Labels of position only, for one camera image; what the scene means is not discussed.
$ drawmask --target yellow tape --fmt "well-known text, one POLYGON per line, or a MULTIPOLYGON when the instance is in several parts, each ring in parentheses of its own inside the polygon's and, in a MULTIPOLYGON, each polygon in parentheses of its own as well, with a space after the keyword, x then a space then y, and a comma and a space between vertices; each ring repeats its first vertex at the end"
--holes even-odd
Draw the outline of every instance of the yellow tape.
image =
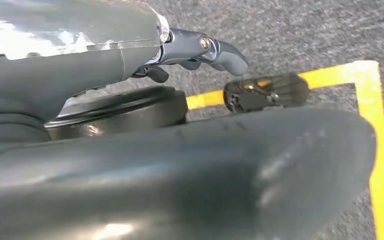
MULTIPOLYGON (((384 240, 384 102, 379 64, 356 61, 349 64, 301 73, 311 89, 355 83, 360 115, 367 119, 376 133, 375 166, 370 178, 370 196, 378 240, 384 240)), ((212 91, 187 98, 189 109, 223 105, 223 91, 212 91)))
POLYGON ((370 195, 378 240, 384 240, 384 100, 379 66, 375 61, 360 64, 354 80, 360 115, 374 127, 377 140, 376 162, 370 178, 370 195))

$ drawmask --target metal bolt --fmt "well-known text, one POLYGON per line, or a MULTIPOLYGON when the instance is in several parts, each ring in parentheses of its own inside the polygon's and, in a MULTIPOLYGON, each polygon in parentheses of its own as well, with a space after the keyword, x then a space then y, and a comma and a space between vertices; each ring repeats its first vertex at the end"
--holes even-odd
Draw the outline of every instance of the metal bolt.
POLYGON ((204 50, 210 49, 211 41, 206 35, 202 35, 201 39, 199 40, 199 43, 201 44, 201 48, 204 50))

